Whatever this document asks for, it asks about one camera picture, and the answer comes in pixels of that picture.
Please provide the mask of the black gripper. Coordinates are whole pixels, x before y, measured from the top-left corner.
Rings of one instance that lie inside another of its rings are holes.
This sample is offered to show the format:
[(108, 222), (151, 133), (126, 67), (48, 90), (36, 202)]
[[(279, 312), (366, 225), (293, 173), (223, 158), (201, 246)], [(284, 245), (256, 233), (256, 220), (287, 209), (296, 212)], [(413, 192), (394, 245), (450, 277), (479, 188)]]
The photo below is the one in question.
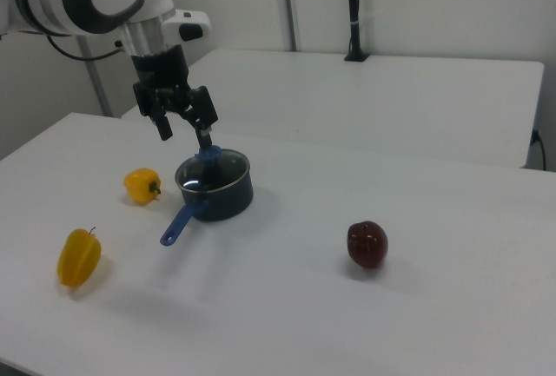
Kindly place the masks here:
[[(138, 76), (133, 90), (139, 111), (154, 123), (161, 139), (167, 141), (173, 135), (165, 109), (178, 109), (177, 114), (195, 129), (199, 147), (210, 148), (210, 132), (218, 115), (205, 86), (189, 87), (182, 46), (131, 59)], [(162, 93), (162, 103), (157, 92)]]

